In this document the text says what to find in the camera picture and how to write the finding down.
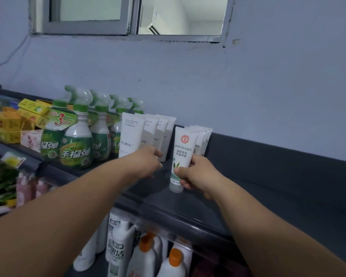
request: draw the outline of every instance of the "air conditioner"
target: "air conditioner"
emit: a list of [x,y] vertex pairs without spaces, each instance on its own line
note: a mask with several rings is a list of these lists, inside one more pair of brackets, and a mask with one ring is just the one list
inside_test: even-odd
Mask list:
[[151,6],[142,7],[140,34],[172,35],[169,26]]

